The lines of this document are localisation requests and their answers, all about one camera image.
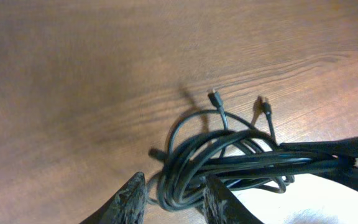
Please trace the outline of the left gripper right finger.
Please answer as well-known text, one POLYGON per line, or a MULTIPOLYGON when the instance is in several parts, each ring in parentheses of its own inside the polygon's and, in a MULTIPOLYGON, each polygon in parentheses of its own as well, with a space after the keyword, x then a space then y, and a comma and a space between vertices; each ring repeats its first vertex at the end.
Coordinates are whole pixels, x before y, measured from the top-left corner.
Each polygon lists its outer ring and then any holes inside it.
POLYGON ((206 178, 204 218, 209 224, 263 224, 215 176, 206 178))

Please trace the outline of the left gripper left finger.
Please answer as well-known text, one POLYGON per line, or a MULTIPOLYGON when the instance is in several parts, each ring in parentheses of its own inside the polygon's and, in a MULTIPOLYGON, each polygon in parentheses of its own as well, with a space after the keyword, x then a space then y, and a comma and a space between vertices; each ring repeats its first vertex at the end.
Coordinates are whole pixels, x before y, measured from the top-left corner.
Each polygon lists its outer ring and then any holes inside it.
POLYGON ((146 186, 143 172, 136 172, 105 204, 80 224, 143 224, 146 186))

